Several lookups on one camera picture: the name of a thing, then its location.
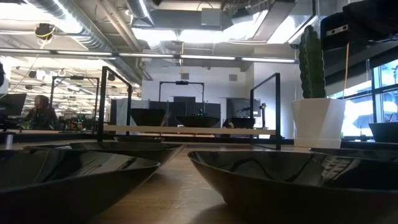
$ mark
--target wooden shelf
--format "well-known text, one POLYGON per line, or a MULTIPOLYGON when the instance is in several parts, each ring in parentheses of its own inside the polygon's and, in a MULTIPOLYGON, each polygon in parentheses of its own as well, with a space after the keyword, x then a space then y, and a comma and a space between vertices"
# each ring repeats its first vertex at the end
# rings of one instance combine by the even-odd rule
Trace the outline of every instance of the wooden shelf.
POLYGON ((270 134, 275 135, 275 130, 240 129, 240 128, 178 128, 155 126, 118 126, 104 125, 104 131, 138 131, 147 133, 190 133, 190 134, 270 134))

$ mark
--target computer monitor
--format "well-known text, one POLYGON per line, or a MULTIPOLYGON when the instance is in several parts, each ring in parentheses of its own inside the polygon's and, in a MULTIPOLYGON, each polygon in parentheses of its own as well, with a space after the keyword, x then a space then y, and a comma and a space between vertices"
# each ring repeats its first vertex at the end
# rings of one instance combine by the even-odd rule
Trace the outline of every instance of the computer monitor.
POLYGON ((0 114, 5 116, 20 116, 26 100, 26 93, 7 94, 0 99, 0 114))

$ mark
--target white pot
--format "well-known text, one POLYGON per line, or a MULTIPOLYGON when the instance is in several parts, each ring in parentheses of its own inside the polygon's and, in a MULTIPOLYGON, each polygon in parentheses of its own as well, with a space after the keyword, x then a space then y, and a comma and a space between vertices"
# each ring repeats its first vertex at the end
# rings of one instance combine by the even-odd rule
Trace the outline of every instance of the white pot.
POLYGON ((304 99, 292 102, 296 147, 339 149, 345 100, 304 99))

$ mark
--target potted plant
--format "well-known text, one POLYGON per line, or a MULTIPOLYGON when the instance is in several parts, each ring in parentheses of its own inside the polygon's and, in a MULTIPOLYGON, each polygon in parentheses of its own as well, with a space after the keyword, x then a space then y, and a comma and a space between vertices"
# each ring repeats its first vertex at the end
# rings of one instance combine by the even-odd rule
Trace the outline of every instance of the potted plant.
POLYGON ((294 146, 339 149, 345 100, 326 98, 323 51, 312 26, 301 36, 299 59, 304 99, 292 102, 294 146))

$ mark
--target cactus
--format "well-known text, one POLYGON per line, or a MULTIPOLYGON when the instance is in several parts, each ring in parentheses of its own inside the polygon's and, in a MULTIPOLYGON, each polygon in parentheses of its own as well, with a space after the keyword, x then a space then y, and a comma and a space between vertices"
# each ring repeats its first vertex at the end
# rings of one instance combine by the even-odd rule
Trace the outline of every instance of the cactus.
POLYGON ((312 26, 305 28, 299 47, 303 97, 326 98, 323 51, 318 34, 312 26))

